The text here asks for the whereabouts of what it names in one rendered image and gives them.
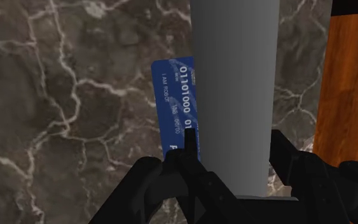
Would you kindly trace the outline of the blue plastic card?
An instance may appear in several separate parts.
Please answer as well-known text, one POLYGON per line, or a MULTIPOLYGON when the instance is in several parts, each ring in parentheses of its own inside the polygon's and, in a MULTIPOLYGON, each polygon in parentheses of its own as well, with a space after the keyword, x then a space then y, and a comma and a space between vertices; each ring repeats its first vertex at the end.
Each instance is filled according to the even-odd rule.
POLYGON ((156 60, 151 65, 160 139, 164 155, 184 147, 184 131, 198 133, 193 57, 156 60))

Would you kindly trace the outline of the grey tall cylinder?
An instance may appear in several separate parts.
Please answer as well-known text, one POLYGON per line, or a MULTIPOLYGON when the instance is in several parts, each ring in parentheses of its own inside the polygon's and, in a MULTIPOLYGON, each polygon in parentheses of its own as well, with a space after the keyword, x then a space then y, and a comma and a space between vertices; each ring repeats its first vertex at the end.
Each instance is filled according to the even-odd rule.
POLYGON ((190 0, 200 160, 236 196, 264 197, 280 0, 190 0))

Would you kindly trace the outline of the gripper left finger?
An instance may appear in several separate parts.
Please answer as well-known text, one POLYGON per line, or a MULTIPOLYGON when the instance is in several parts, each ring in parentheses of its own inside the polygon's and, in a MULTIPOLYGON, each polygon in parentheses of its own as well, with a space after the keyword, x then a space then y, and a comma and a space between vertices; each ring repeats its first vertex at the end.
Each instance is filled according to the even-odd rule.
POLYGON ((251 224, 251 216, 196 154, 194 129, 184 147, 165 159, 142 157, 130 168, 88 224, 149 224, 163 201, 175 198, 188 224, 251 224))

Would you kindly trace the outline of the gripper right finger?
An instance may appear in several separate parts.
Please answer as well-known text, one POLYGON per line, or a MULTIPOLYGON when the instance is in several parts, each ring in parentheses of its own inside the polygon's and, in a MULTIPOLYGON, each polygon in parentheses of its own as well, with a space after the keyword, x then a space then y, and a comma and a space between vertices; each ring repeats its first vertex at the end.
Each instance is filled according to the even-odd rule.
POLYGON ((311 224, 358 224, 358 161, 334 167, 297 150, 283 133, 271 133, 269 162, 291 196, 306 207, 311 224))

